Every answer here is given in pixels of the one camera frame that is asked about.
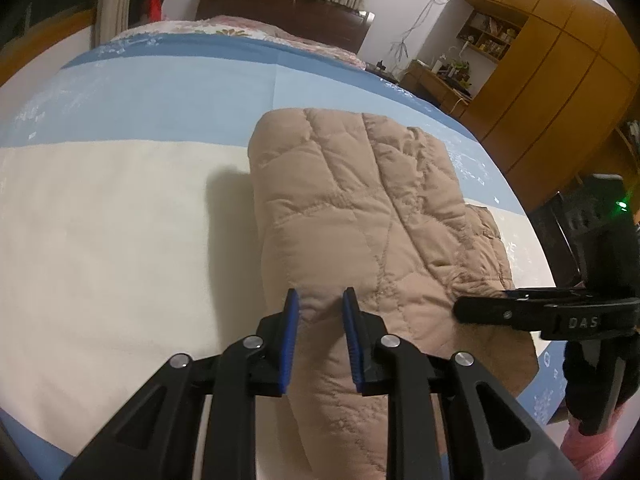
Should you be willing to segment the right hand black glove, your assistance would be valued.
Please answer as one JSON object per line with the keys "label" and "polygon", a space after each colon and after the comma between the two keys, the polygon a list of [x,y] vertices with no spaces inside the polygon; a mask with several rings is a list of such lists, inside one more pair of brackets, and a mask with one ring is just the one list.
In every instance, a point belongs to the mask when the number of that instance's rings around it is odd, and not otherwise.
{"label": "right hand black glove", "polygon": [[639,333],[570,340],[564,350],[565,404],[584,436],[603,434],[639,388]]}

